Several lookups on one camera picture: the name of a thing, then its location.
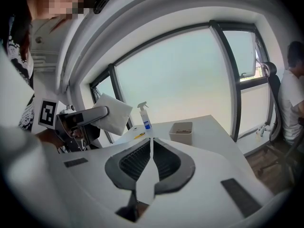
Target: person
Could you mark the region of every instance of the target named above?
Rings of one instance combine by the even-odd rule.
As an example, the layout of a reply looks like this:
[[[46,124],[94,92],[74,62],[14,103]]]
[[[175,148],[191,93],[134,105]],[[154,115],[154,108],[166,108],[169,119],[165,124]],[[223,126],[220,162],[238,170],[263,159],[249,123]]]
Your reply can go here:
[[[278,101],[283,119],[283,136],[292,145],[302,130],[298,118],[304,117],[304,87],[299,79],[304,76],[304,44],[292,42],[287,58],[289,68],[284,71]]]
[[[33,88],[33,60],[29,52],[29,30],[31,22],[36,19],[62,18],[56,24],[55,30],[73,14],[83,13],[84,8],[92,8],[95,0],[14,0],[10,6],[2,7],[4,10],[0,24],[0,44],[12,65],[23,79]],[[34,121],[33,98],[29,101],[19,127],[31,131]],[[37,137],[43,142],[49,142],[56,147],[64,143],[56,136],[53,130],[47,129]]]

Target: yellow object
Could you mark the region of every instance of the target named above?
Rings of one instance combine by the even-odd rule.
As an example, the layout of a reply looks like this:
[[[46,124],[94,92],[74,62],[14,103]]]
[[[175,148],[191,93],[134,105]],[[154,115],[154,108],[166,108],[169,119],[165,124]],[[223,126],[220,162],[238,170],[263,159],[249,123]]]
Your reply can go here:
[[[139,138],[140,136],[143,136],[145,133],[141,133],[140,135],[136,136],[134,139]]]

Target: black chair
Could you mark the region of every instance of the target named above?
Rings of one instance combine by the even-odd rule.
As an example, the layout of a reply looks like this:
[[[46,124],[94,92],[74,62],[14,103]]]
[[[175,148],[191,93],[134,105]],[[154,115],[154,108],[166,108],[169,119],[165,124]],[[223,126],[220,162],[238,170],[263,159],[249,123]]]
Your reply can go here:
[[[270,88],[271,97],[275,104],[275,123],[269,135],[270,145],[267,145],[264,148],[264,152],[271,151],[277,158],[272,161],[269,165],[264,166],[258,170],[258,175],[263,174],[264,169],[274,166],[276,164],[282,165],[282,169],[285,170],[285,173],[288,173],[289,178],[294,179],[295,172],[297,167],[295,166],[295,160],[292,157],[301,156],[296,149],[302,143],[304,139],[304,129],[301,131],[300,135],[296,138],[292,146],[288,145],[282,136],[282,115],[280,110],[280,105],[278,101],[278,94],[281,82],[276,75],[276,66],[271,62],[261,63],[262,69],[267,77],[268,85]],[[298,123],[301,126],[304,126],[304,119],[299,118]]]

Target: white t-shirt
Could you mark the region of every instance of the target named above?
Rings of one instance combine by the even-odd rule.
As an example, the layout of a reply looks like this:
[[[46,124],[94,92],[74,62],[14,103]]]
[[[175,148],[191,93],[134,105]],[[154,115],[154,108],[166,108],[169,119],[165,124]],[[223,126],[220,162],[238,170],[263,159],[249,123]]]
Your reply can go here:
[[[285,70],[279,89],[278,101],[283,118],[283,136],[287,143],[293,144],[302,126],[298,124],[298,104],[304,101],[304,88],[300,80],[289,70]]]

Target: black window frame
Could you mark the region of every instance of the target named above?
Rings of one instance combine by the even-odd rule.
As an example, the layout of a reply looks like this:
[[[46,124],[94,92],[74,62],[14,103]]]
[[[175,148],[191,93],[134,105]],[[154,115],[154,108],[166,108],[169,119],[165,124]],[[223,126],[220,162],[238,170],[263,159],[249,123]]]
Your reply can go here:
[[[236,142],[238,140],[238,132],[240,128],[240,119],[241,119],[241,90],[252,88],[255,86],[259,86],[262,84],[267,83],[267,78],[265,76],[261,78],[254,78],[249,79],[246,81],[240,81],[240,76],[238,74],[238,68],[237,64],[234,58],[234,55],[232,53],[231,47],[227,41],[227,38],[224,35],[224,31],[230,30],[230,31],[246,31],[246,32],[253,32],[256,35],[256,51],[259,56],[260,62],[269,62],[269,56],[265,47],[265,44],[263,42],[263,39],[257,30],[255,24],[246,24],[246,23],[240,23],[240,22],[232,22],[232,21],[215,21],[210,20],[207,23],[199,23],[194,24],[190,26],[184,26],[181,28],[174,29],[172,31],[163,33],[159,36],[156,36],[127,52],[120,58],[118,58],[116,61],[114,61],[112,64],[109,64],[108,67],[90,84],[91,93],[93,96],[94,102],[96,102],[96,98],[94,95],[94,88],[101,83],[103,80],[105,80],[108,76],[111,77],[111,82],[113,86],[113,90],[115,93],[116,99],[120,101],[124,101],[122,92],[119,85],[118,76],[115,70],[115,67],[120,65],[122,62],[127,60],[128,58],[132,57],[133,55],[139,53],[140,51],[157,44],[163,40],[166,40],[168,38],[187,33],[194,30],[200,30],[200,29],[207,29],[210,28],[213,31],[214,36],[216,37],[219,46],[221,47],[222,51],[225,54],[226,60],[229,63],[229,74],[230,77],[233,78],[232,80],[232,96],[233,97],[233,120],[232,120],[232,129],[231,129],[231,138]],[[269,103],[268,103],[268,113],[267,113],[267,119],[265,124],[270,124],[271,117],[273,112],[273,100],[271,97],[269,97]],[[129,119],[127,123],[128,130],[132,128],[132,122]]]

